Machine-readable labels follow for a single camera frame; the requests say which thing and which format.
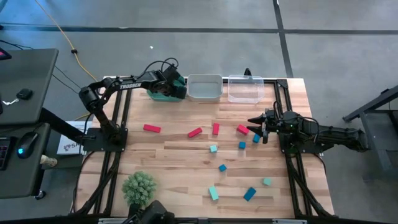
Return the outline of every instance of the wooden table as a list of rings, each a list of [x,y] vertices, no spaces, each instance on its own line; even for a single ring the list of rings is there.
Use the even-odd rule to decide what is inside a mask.
[[[293,110],[311,116],[304,80],[294,78],[288,82]],[[250,124],[248,118],[271,108],[274,95],[272,85],[265,85],[265,98],[260,103],[230,103],[225,85],[219,103],[190,100],[167,103],[151,100],[143,89],[134,90],[127,120],[127,149],[119,166],[112,216],[127,216],[129,207],[123,199],[121,186],[128,175],[143,170],[153,175],[157,182],[155,199],[176,217],[294,217],[285,158],[280,152],[277,135],[271,133],[268,144],[254,144],[252,132],[244,136],[236,131],[239,124]],[[109,118],[115,98],[116,94],[104,107]],[[118,123],[123,104],[122,101]],[[213,123],[220,123],[217,136],[211,134]],[[143,131],[144,124],[160,126],[162,131],[160,134]],[[93,126],[99,127],[96,119]],[[203,132],[189,139],[187,133],[197,127]],[[246,141],[245,150],[238,149],[240,141]],[[209,150],[213,144],[218,146],[216,154]],[[78,209],[98,185],[103,156],[104,153],[94,153],[83,168],[76,200]],[[221,164],[227,166],[226,172],[218,170]],[[333,213],[322,163],[315,156],[304,154],[303,164],[309,189],[324,208]],[[272,180],[271,186],[263,185],[264,177]],[[218,201],[212,201],[210,197],[208,188],[212,185],[216,186],[220,196]],[[249,187],[254,187],[257,193],[247,202],[243,195]],[[304,212],[302,192],[297,192]],[[107,194],[108,189],[104,191],[101,211]]]

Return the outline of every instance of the robotic arm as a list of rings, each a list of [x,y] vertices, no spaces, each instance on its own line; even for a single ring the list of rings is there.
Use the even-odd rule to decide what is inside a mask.
[[[286,111],[278,116],[276,110],[266,110],[257,118],[248,119],[249,122],[260,126],[248,126],[248,129],[263,137],[262,143],[268,142],[270,132],[283,136],[281,149],[284,153],[322,153],[341,144],[348,149],[364,152],[368,148],[365,134],[360,129],[335,128],[321,126],[313,118],[307,118],[293,111]]]
[[[83,87],[79,92],[79,97],[85,108],[98,119],[104,137],[110,142],[118,142],[121,138],[119,127],[110,121],[103,111],[111,95],[115,91],[144,88],[153,93],[184,99],[187,89],[184,86],[174,85],[174,81],[180,77],[177,68],[169,65],[163,72],[156,70],[145,72],[138,77],[105,78]],[[100,88],[105,88],[103,94],[99,93]]]

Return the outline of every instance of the white plastic bin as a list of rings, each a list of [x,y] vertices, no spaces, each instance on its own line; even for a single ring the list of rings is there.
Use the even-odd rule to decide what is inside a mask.
[[[233,103],[258,103],[264,97],[264,80],[259,76],[230,75],[228,101]]]
[[[192,101],[219,101],[223,94],[221,75],[191,74],[187,83],[188,96]]]

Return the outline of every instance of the red rectangular block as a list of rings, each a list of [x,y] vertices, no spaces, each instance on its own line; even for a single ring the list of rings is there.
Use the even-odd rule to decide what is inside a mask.
[[[144,124],[144,130],[145,131],[153,131],[153,132],[156,132],[156,133],[160,133],[160,127],[152,126],[152,125],[149,125],[149,124]]]
[[[190,133],[188,133],[188,137],[192,138],[195,135],[201,133],[201,128],[196,128],[195,130],[191,131]]]
[[[214,123],[213,124],[213,134],[218,134],[219,128],[220,128],[220,124]]]
[[[249,130],[242,124],[240,124],[236,130],[244,135],[247,135],[249,133]]]

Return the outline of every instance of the gray floor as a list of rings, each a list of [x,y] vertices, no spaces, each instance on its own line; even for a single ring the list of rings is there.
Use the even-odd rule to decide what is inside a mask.
[[[61,25],[104,27],[255,28],[275,29],[271,0],[41,0]],[[398,29],[398,1],[279,0],[286,29]],[[0,23],[52,22],[34,1],[9,1]],[[104,33],[69,32],[81,62],[97,78],[137,74],[153,60],[177,57],[180,72],[242,73],[250,67],[262,77],[286,77],[278,34]],[[0,39],[33,48],[60,50],[57,65],[80,85],[92,82],[76,64],[59,32],[0,31]],[[304,78],[313,117],[334,126],[341,117],[397,85],[398,35],[286,35],[295,78]],[[0,47],[10,50],[11,46]],[[63,119],[85,112],[76,94],[52,80],[45,106]],[[391,104],[392,109],[398,103]],[[333,206],[343,218],[397,223],[398,182],[363,182],[373,167],[369,154],[336,147],[325,153]],[[47,172],[41,201],[0,200],[0,219],[64,215],[72,199],[77,170]],[[27,213],[21,216],[20,210]]]

